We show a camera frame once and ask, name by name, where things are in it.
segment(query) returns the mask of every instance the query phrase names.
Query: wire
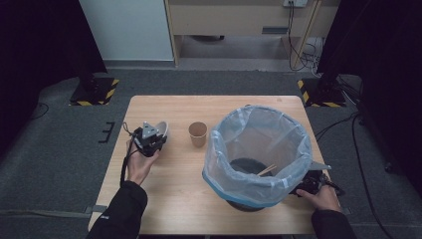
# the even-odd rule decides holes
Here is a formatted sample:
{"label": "wire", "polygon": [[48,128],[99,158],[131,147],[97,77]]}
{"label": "wire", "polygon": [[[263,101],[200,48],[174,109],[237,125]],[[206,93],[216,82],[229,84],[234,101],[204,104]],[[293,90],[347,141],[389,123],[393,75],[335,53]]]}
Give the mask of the wire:
{"label": "wire", "polygon": [[46,110],[42,114],[40,114],[39,116],[37,116],[37,117],[29,118],[29,120],[36,120],[36,119],[39,119],[39,118],[43,117],[49,111],[49,109],[50,109],[47,104],[38,103],[38,107],[40,108],[41,106],[45,106],[46,107]]}
{"label": "wire", "polygon": [[308,69],[311,69],[311,72],[313,73],[315,77],[320,78],[320,74],[318,75],[315,72],[315,69],[317,68],[317,64],[319,62],[319,55],[317,53],[316,45],[317,45],[317,38],[314,44],[307,43],[307,46],[313,47],[314,52],[310,54],[303,51],[301,59],[306,61],[305,67]]}
{"label": "wire", "polygon": [[313,73],[313,75],[317,78],[321,78],[322,74],[321,73],[317,73],[317,66],[319,64],[319,59],[320,59],[320,55],[322,54],[322,48],[323,48],[323,39],[320,39],[320,53],[317,54],[317,47],[316,47],[316,51],[315,51],[315,55],[314,55],[314,60],[313,60],[313,64],[311,67],[311,72]]}
{"label": "wire", "polygon": [[129,131],[129,128],[127,127],[127,123],[125,121],[123,122],[123,129],[124,129],[124,131],[129,133],[129,136],[133,135],[133,133]]}
{"label": "wire", "polygon": [[[300,71],[303,68],[305,68],[307,66],[307,64],[305,64],[302,61],[301,56],[299,55],[299,53],[296,51],[296,49],[294,48],[294,46],[292,44],[291,31],[292,31],[292,27],[293,27],[293,19],[294,19],[294,16],[295,16],[295,6],[294,6],[293,1],[289,1],[289,4],[290,4],[290,12],[289,12],[289,31],[288,31],[288,37],[289,37],[289,45],[291,47],[291,50],[290,50],[290,53],[289,53],[289,67],[290,67],[290,69],[292,71],[297,72],[297,71]],[[301,60],[301,63],[302,63],[303,66],[301,68],[299,68],[299,69],[294,69],[293,66],[292,66],[292,52],[295,52],[296,55]]]}
{"label": "wire", "polygon": [[357,105],[360,102],[360,98],[362,95],[362,82],[360,82],[359,90],[357,90],[353,86],[351,86],[347,81],[345,81],[341,75],[338,75],[338,79],[340,81],[338,87],[344,92],[344,94],[354,105]]}
{"label": "wire", "polygon": [[355,113],[352,113],[348,118],[346,118],[346,119],[342,119],[342,120],[340,120],[340,121],[337,121],[337,122],[335,122],[335,123],[333,123],[333,124],[331,124],[331,125],[329,125],[329,126],[327,126],[327,127],[325,127],[323,130],[321,130],[320,132],[318,132],[317,134],[316,134],[316,141],[319,141],[322,137],[323,137],[323,135],[326,133],[326,132],[328,132],[332,127],[334,127],[334,126],[336,126],[336,125],[338,125],[338,124],[340,124],[340,123],[342,123],[342,122],[346,122],[346,121],[349,121],[349,120],[351,120],[351,119],[353,119],[353,117],[355,117],[356,116],[356,114],[358,114],[358,112],[355,112]]}
{"label": "wire", "polygon": [[381,228],[381,230],[385,233],[385,235],[386,235],[388,238],[393,239],[393,237],[392,237],[392,236],[388,233],[388,231],[384,228],[384,226],[382,225],[381,221],[380,221],[380,220],[379,220],[379,218],[378,218],[378,215],[377,215],[377,214],[376,214],[376,212],[375,212],[375,207],[373,206],[373,203],[372,203],[372,198],[371,198],[371,196],[370,196],[370,194],[369,194],[369,189],[368,189],[368,186],[367,186],[367,183],[366,183],[365,174],[363,173],[363,168],[362,168],[362,162],[361,162],[361,159],[360,159],[359,148],[357,147],[356,135],[355,135],[355,132],[354,132],[354,122],[356,121],[356,119],[357,119],[359,116],[360,116],[360,115],[357,115],[357,116],[355,116],[355,117],[353,118],[353,122],[351,123],[351,134],[352,134],[352,136],[353,136],[354,149],[355,149],[355,151],[356,151],[357,162],[358,162],[358,164],[359,164],[360,175],[362,176],[363,186],[364,186],[364,189],[365,189],[366,197],[367,197],[367,199],[368,199],[368,202],[369,202],[369,207],[370,207],[370,210],[371,210],[371,212],[372,212],[372,215],[373,215],[373,217],[375,218],[376,222],[378,223],[379,227]]}
{"label": "wire", "polygon": [[137,150],[135,150],[135,151],[133,151],[133,152],[131,152],[130,153],[130,155],[129,155],[129,157],[131,157],[134,153],[136,153],[136,152],[138,152],[139,150],[137,149]]}
{"label": "wire", "polygon": [[132,148],[132,144],[133,144],[134,138],[135,138],[135,134],[131,133],[130,144],[129,144],[129,147],[127,149],[126,157],[123,159],[123,164],[121,165],[120,186],[124,183],[124,178],[125,178],[125,175],[126,175],[127,163],[128,163],[129,158],[132,155],[132,153],[130,153],[130,152],[131,152],[131,148]]}

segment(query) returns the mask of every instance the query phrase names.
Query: power outlet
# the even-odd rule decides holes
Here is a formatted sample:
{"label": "power outlet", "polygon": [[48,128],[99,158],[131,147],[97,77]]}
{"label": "power outlet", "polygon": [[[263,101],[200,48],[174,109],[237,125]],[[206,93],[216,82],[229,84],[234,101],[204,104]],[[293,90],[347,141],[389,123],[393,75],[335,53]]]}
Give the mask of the power outlet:
{"label": "power outlet", "polygon": [[294,7],[304,8],[307,6],[308,0],[285,0],[283,6],[291,7],[292,4]]}

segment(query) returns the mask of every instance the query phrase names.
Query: metal bracket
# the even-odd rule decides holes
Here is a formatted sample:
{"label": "metal bracket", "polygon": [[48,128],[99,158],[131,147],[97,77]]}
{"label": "metal bracket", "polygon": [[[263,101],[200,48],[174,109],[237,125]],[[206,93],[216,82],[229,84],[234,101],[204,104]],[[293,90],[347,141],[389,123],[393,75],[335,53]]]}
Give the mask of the metal bracket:
{"label": "metal bracket", "polygon": [[143,123],[143,129],[142,129],[142,138],[146,139],[149,138],[153,135],[158,134],[159,130],[157,128],[155,128],[154,126],[152,126],[151,124],[149,124],[148,122],[144,122]]}
{"label": "metal bracket", "polygon": [[326,169],[331,169],[331,166],[330,165],[325,165],[325,164],[322,164],[322,163],[319,163],[319,162],[315,162],[315,161],[313,161],[311,163],[310,170],[312,170],[312,171],[326,170]]}

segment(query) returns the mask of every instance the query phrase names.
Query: wall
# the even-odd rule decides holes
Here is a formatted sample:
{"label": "wall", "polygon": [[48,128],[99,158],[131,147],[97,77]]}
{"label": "wall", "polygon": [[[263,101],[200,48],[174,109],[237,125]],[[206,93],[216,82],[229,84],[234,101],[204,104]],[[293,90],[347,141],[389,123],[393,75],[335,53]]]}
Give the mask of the wall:
{"label": "wall", "polygon": [[173,61],[163,1],[80,0],[103,59]]}

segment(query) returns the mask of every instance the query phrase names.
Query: black curtain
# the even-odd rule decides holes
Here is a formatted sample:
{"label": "black curtain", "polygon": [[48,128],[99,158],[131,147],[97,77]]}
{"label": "black curtain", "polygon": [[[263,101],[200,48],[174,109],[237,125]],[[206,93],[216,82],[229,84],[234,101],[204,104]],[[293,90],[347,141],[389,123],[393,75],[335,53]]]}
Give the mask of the black curtain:
{"label": "black curtain", "polygon": [[0,0],[0,155],[44,87],[87,72],[106,67],[78,0]]}
{"label": "black curtain", "polygon": [[[362,78],[366,125],[422,195],[421,9],[420,0],[342,0],[318,71],[339,62],[338,74]],[[336,57],[339,48],[346,50]]]}

